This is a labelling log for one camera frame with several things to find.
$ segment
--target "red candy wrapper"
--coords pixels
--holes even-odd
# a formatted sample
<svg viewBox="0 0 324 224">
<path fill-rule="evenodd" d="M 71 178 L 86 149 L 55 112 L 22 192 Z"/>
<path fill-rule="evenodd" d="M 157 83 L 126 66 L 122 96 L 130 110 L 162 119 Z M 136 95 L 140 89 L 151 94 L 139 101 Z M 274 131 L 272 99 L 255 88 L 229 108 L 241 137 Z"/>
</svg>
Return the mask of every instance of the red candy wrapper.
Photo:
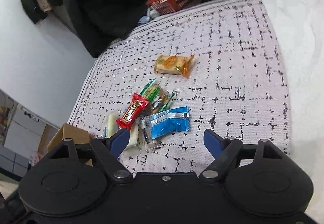
<svg viewBox="0 0 324 224">
<path fill-rule="evenodd" d="M 132 124 L 135 122 L 140 112 L 143 111 L 148 104 L 149 101 L 147 99 L 143 98 L 137 93 L 134 93 L 132 103 L 122 118 L 118 118 L 116 120 L 117 124 L 119 124 L 119 126 L 122 128 L 127 128 L 130 131 Z"/>
</svg>

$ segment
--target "blue snack package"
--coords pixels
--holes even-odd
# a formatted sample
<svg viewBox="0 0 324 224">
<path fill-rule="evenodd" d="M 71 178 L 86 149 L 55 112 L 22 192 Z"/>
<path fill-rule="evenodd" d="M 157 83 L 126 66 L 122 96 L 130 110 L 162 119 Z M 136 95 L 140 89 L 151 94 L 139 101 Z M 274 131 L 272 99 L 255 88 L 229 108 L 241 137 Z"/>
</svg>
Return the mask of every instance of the blue snack package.
<svg viewBox="0 0 324 224">
<path fill-rule="evenodd" d="M 188 107 L 179 107 L 162 111 L 151 116 L 152 139 L 167 133 L 189 131 Z"/>
</svg>

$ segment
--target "white blanket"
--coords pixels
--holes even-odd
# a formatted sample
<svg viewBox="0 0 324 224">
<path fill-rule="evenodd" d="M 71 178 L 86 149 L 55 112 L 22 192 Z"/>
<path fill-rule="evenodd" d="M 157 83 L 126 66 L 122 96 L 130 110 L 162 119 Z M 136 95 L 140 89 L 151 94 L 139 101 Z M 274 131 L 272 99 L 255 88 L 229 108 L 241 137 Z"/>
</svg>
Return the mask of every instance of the white blanket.
<svg viewBox="0 0 324 224">
<path fill-rule="evenodd" d="M 324 223 L 324 0 L 262 0 L 283 55 L 292 115 L 291 158 L 311 177 L 306 213 Z"/>
</svg>

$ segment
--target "black jacket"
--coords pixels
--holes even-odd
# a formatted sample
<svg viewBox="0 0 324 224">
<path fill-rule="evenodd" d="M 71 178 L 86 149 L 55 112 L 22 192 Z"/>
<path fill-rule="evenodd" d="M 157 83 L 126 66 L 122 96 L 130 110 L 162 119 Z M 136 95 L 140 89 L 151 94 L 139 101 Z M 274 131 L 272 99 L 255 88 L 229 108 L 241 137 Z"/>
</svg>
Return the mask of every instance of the black jacket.
<svg viewBox="0 0 324 224">
<path fill-rule="evenodd" d="M 145 14 L 148 0 L 63 0 L 84 46 L 98 57 L 116 38 L 124 39 Z"/>
<path fill-rule="evenodd" d="M 23 6 L 24 11 L 27 16 L 33 21 L 33 23 L 37 23 L 41 19 L 46 19 L 47 14 L 45 14 L 39 7 L 37 0 L 20 0 Z"/>
</svg>

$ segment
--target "snack wrapper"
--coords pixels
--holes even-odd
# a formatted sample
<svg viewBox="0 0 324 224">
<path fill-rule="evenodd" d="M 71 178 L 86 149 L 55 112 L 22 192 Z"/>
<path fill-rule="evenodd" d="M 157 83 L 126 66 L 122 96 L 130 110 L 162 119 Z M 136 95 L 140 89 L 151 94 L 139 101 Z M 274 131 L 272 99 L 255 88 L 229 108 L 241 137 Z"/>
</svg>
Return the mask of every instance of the snack wrapper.
<svg viewBox="0 0 324 224">
<path fill-rule="evenodd" d="M 149 114 L 156 114 L 170 108 L 174 92 L 168 94 L 160 87 L 156 79 L 151 79 L 141 91 L 140 95 L 150 102 L 148 104 Z"/>
<path fill-rule="evenodd" d="M 193 58 L 194 55 L 190 57 L 161 55 L 154 65 L 154 73 L 177 74 L 188 77 Z"/>
<path fill-rule="evenodd" d="M 112 111 L 107 115 L 104 121 L 105 128 L 103 129 L 102 133 L 104 138 L 110 138 L 118 132 L 118 124 L 115 122 L 118 117 L 119 113 L 117 111 Z"/>
<path fill-rule="evenodd" d="M 129 142 L 125 150 L 129 148 L 136 148 L 138 146 L 138 122 L 136 121 L 129 131 Z"/>
<path fill-rule="evenodd" d="M 42 158 L 42 154 L 33 152 L 28 159 L 28 163 L 31 164 L 31 166 L 35 166 Z"/>
<path fill-rule="evenodd" d="M 143 119 L 140 121 L 140 129 L 142 130 L 143 133 L 145 151 L 161 147 L 161 145 L 158 143 L 157 140 L 152 139 L 151 116 L 143 117 Z"/>
<path fill-rule="evenodd" d="M 174 108 L 152 115 L 151 127 L 152 139 L 173 131 L 189 131 L 188 107 Z"/>
<path fill-rule="evenodd" d="M 140 112 L 145 109 L 148 103 L 149 101 L 147 99 L 143 98 L 137 93 L 134 93 L 132 103 L 127 108 L 124 115 L 116 120 L 117 124 L 119 124 L 119 126 L 122 128 L 127 128 L 130 131 L 132 124 L 135 122 Z"/>
</svg>

